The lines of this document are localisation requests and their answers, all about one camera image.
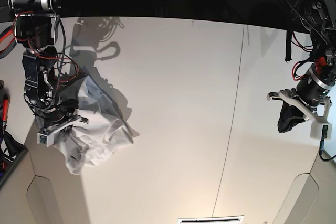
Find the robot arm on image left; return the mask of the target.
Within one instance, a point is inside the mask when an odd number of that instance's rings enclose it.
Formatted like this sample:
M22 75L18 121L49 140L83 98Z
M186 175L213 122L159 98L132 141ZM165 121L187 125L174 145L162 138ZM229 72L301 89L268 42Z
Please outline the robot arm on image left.
M24 99L32 110L44 136L70 127L81 117L75 115L78 100L65 100L61 91L74 82L62 78L64 64L78 65L65 55L66 43L61 51L55 47L58 33L65 32L60 20L59 0L8 0L15 18L13 32L16 43L25 48L23 68L25 73Z

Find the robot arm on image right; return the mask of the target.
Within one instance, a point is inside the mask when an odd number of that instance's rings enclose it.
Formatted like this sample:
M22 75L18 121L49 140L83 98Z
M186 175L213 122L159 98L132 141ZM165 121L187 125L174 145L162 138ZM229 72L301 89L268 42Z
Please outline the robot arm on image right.
M309 57L293 66L291 75L297 86L280 91L296 102L283 102L277 124L280 133L313 121L317 107L326 103L335 87L335 0L285 1L310 33L312 45L298 45Z

